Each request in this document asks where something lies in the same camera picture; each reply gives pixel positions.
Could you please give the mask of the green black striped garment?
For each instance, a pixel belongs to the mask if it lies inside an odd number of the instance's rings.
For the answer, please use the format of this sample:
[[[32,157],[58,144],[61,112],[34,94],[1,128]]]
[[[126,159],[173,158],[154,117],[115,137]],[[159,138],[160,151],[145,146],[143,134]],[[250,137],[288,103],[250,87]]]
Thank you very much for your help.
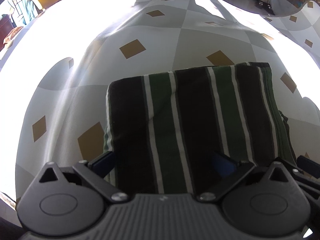
[[[268,63],[196,67],[114,81],[106,93],[107,180],[135,193],[197,192],[214,154],[267,167],[296,159],[274,99]]]

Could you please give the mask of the grey checkered table cover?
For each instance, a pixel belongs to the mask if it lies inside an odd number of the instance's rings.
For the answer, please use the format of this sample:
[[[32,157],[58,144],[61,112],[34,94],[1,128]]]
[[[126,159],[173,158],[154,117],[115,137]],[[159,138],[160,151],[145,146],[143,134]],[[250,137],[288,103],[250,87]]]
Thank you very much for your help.
[[[41,167],[103,151],[108,85],[191,67],[268,62],[296,155],[319,161],[319,5],[261,16],[224,0],[62,0],[1,54],[1,193]]]

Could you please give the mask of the black shoes pair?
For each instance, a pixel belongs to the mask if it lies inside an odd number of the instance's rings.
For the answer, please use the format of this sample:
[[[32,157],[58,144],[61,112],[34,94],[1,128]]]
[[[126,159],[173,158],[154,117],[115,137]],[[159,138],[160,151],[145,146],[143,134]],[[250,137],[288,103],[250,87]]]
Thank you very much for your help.
[[[272,7],[266,2],[257,1],[257,6],[261,9],[264,9],[268,14],[274,14]]]

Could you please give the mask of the white teal hanging cloth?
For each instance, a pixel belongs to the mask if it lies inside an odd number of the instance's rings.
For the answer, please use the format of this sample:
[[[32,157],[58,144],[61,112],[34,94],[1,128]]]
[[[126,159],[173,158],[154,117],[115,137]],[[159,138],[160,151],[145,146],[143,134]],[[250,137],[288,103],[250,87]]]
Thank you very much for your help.
[[[1,9],[14,27],[25,26],[40,14],[32,0],[4,0]]]

